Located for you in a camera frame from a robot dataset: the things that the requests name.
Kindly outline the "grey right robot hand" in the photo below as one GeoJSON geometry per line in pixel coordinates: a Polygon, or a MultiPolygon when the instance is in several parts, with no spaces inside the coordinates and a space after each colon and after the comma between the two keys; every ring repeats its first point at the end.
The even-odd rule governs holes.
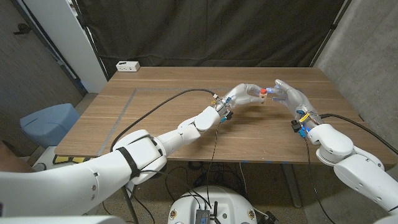
{"type": "Polygon", "coordinates": [[[315,123],[309,121],[310,125],[323,124],[321,117],[309,102],[308,98],[301,91],[298,91],[286,82],[276,79],[275,87],[267,87],[266,90],[268,93],[278,95],[278,97],[273,97],[272,100],[286,106],[296,120],[303,117],[303,114],[297,113],[297,110],[301,110],[304,113],[309,113],[311,118],[315,121],[315,123]]]}

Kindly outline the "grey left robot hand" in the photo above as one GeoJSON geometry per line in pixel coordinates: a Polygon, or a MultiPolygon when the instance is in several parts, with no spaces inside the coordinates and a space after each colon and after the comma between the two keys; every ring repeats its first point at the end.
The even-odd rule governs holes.
{"type": "Polygon", "coordinates": [[[259,96],[261,90],[262,88],[255,84],[241,83],[227,92],[223,99],[231,98],[229,101],[231,108],[248,103],[263,103],[266,98],[259,96]]]}

